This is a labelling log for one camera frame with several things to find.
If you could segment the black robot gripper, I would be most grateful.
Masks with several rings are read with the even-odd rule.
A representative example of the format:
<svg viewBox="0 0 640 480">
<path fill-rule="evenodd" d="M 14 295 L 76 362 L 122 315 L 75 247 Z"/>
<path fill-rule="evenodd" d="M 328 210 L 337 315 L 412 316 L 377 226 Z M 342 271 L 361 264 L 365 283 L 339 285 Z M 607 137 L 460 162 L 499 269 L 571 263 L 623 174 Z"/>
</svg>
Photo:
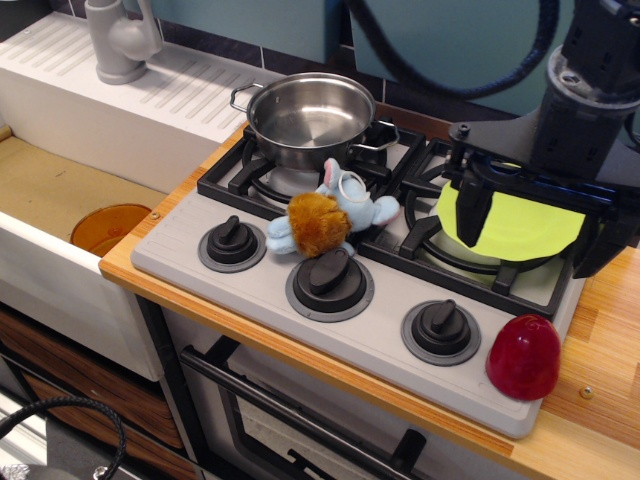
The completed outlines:
<svg viewBox="0 0 640 480">
<path fill-rule="evenodd" d="M 458 238 L 474 247 L 494 191 L 586 214 L 575 242 L 573 278 L 592 277 L 639 231 L 639 153 L 604 117 L 560 123 L 537 109 L 503 121 L 451 126 L 448 178 L 458 189 Z"/>
</svg>

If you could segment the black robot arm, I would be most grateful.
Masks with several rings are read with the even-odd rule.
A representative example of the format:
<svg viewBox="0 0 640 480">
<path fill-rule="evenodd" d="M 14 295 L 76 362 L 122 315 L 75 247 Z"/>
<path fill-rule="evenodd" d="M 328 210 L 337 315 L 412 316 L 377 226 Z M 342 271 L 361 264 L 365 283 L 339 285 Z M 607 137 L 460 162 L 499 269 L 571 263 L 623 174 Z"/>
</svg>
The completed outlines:
<svg viewBox="0 0 640 480">
<path fill-rule="evenodd" d="M 573 275 L 591 277 L 639 233 L 639 153 L 618 139 L 639 108 L 638 2 L 577 2 L 546 78 L 533 112 L 450 128 L 457 236 L 478 242 L 496 192 L 579 212 Z"/>
</svg>

